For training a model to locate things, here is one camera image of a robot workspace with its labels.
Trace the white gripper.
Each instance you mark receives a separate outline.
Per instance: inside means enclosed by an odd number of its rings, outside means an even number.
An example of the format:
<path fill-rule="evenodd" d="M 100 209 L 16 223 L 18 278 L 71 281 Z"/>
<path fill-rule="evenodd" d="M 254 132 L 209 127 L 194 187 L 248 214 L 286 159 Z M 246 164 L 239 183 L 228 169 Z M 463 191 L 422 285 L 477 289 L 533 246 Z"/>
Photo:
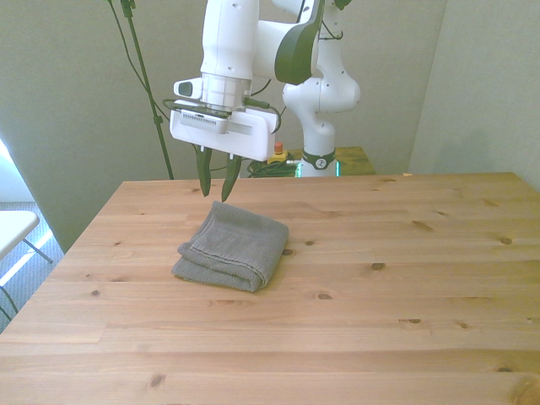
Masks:
<path fill-rule="evenodd" d="M 170 115 L 173 138 L 196 144 L 197 173 L 202 194 L 210 192 L 212 149 L 231 154 L 221 189 L 225 202 L 240 174 L 242 157 L 258 161 L 273 155 L 277 115 L 253 109 L 234 111 L 228 118 L 181 110 Z"/>

